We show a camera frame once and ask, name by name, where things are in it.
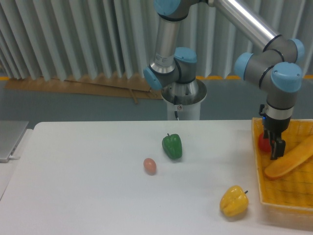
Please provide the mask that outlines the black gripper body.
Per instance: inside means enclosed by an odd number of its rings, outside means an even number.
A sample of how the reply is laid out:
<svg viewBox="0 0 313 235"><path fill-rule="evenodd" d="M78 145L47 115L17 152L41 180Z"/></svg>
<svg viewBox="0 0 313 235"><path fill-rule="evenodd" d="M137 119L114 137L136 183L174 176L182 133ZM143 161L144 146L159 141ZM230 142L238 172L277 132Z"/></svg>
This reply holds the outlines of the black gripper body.
<svg viewBox="0 0 313 235"><path fill-rule="evenodd" d="M263 127L264 130L268 130L269 136L271 135L273 138L281 137L281 134L288 128L290 117L287 119L273 119L269 116L263 117Z"/></svg>

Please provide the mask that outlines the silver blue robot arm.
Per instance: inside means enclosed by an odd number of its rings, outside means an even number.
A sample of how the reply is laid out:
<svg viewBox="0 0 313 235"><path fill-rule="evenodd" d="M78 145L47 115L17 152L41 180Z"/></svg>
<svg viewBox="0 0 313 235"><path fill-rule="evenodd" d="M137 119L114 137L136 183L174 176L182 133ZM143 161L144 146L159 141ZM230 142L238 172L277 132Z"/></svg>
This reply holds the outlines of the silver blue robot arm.
<svg viewBox="0 0 313 235"><path fill-rule="evenodd" d="M156 0L154 9L160 17L155 54L144 71L150 87L160 90L172 105L168 114L179 118L182 106L200 104L206 96L204 84L196 81L196 53L177 47L180 23L187 18L194 0ZM301 88L302 70L298 62L305 49L298 39L285 39L260 16L239 0L209 0L207 5L217 8L242 31L262 53L243 53L235 62L235 73L267 93L267 101L259 109L263 118L263 138L271 147L271 159L282 157L286 143L282 133L288 128Z"/></svg>

